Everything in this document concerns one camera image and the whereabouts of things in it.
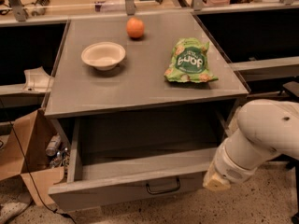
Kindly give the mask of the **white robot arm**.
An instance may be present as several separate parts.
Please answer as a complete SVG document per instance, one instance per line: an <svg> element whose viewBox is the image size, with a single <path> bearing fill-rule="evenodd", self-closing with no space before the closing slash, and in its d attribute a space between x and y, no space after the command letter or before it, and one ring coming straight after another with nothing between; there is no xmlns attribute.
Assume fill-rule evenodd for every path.
<svg viewBox="0 0 299 224"><path fill-rule="evenodd" d="M249 180L259 166L280 155L299 158L299 104L250 101L238 112L235 132L218 146L203 187L227 190Z"/></svg>

